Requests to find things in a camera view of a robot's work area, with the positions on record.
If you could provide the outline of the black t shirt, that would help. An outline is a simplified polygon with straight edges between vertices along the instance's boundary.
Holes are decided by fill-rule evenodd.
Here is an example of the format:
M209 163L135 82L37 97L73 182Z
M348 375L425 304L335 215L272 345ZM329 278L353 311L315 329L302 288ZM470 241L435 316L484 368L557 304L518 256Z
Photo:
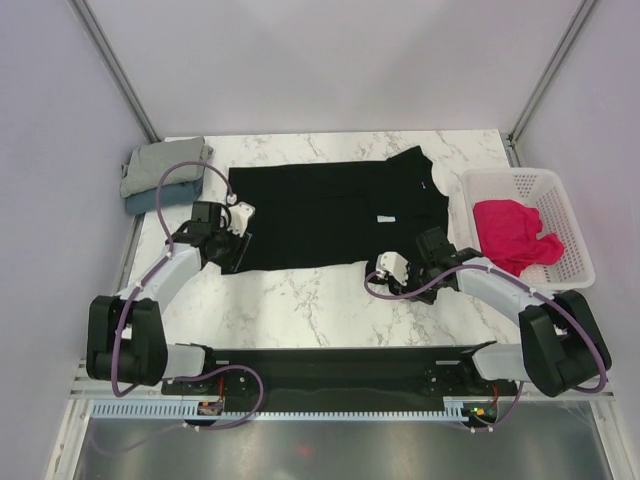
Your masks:
M238 272L418 257L416 238L448 228L449 199L420 147L378 161L235 167L229 180L254 207Z

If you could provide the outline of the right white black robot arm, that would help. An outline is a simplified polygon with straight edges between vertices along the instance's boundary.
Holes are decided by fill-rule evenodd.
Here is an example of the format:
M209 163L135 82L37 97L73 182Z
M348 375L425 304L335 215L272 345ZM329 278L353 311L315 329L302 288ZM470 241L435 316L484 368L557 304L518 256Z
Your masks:
M451 289L482 301L518 327L516 344L467 350L469 362L457 371L465 391L481 393L498 380L531 383L548 397L604 389L612 359L581 293L530 286L479 251L456 249L438 228L420 234L416 244L415 260L393 251L376 260L375 275L392 298L432 304L440 291Z

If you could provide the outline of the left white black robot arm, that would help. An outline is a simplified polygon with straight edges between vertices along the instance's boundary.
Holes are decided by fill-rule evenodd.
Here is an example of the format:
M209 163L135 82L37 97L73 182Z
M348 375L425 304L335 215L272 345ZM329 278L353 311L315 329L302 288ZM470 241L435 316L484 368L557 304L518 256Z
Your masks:
M184 377L198 393L219 382L219 369L206 359L206 348L169 344L162 314L180 290L205 266L227 273L238 270L251 239L255 208L240 202L193 204L191 218L166 241L160 257L141 277L113 296L90 304L86 371L94 380L116 386L155 386Z

